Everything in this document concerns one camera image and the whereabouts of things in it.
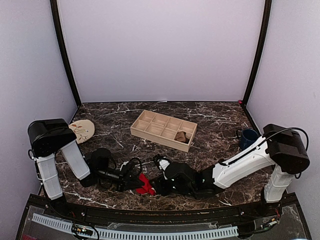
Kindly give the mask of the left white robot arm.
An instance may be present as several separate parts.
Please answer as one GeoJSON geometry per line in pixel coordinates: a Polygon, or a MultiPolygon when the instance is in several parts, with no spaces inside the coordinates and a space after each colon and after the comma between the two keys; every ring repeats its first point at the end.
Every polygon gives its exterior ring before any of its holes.
{"type": "Polygon", "coordinates": [[[60,199],[64,193],[56,166],[57,153],[62,154],[84,188],[108,181],[115,184],[119,192],[123,192],[142,188],[145,184],[140,179],[141,171],[134,170],[136,165],[142,164],[139,158],[134,157],[117,168],[109,166],[116,162],[106,148],[83,155],[76,142],[76,134],[62,118],[36,120],[29,125],[27,133],[31,145],[28,155],[35,162],[38,179],[47,197],[53,201],[51,210],[60,218],[67,218],[71,208],[60,199]]]}

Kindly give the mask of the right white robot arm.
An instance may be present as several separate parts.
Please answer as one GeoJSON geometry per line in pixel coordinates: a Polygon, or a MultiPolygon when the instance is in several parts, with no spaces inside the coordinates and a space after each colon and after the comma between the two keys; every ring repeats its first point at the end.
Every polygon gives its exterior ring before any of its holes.
{"type": "Polygon", "coordinates": [[[269,166],[274,166],[270,180],[262,189],[262,201],[255,205],[255,213],[266,217],[275,208],[284,191],[296,175],[310,165],[308,143],[304,143],[299,127],[284,128],[268,124],[257,140],[228,160],[198,172],[184,162],[171,161],[159,154],[153,162],[161,175],[150,181],[158,195],[179,194],[195,199],[211,198],[222,193],[235,182],[269,166]]]}

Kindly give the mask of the beige ribbed sock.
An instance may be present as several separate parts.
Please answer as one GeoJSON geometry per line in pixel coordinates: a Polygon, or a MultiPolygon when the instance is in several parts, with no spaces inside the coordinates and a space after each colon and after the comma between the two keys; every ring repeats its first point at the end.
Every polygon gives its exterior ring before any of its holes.
{"type": "Polygon", "coordinates": [[[188,144],[190,141],[190,139],[187,138],[187,133],[184,131],[178,131],[174,140],[185,144],[188,144]]]}

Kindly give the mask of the red sock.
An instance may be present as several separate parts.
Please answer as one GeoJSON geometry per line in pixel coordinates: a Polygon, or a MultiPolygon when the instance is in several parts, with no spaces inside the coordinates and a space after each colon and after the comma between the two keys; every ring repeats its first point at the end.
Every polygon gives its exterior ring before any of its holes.
{"type": "Polygon", "coordinates": [[[139,175],[139,180],[143,182],[143,186],[136,189],[136,192],[138,194],[141,194],[141,195],[150,194],[152,196],[156,195],[155,189],[153,188],[148,178],[143,173],[139,175]]]}

